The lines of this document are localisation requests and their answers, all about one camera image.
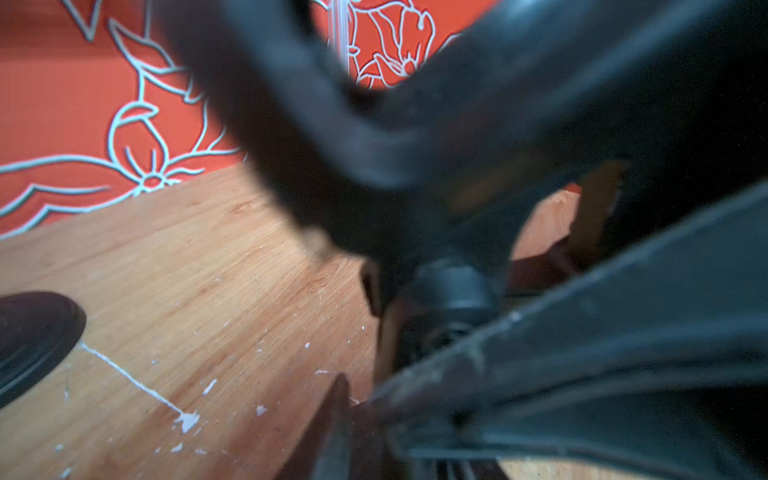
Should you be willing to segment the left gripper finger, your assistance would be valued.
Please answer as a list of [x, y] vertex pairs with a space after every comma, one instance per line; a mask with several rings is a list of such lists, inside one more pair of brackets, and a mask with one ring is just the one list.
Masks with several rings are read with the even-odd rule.
[[348, 479], [351, 441], [349, 381], [338, 374], [276, 479]]

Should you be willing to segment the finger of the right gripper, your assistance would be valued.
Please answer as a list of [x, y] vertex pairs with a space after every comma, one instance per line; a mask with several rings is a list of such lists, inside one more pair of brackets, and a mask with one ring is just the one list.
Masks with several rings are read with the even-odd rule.
[[765, 478], [766, 184], [403, 370], [373, 406], [406, 459]]

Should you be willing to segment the black round stand base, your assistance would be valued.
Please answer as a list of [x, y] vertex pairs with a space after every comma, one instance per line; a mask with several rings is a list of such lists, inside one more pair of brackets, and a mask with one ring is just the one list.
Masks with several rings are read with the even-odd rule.
[[86, 326], [83, 308], [67, 296], [31, 291], [1, 297], [1, 405], [45, 378], [72, 351]]

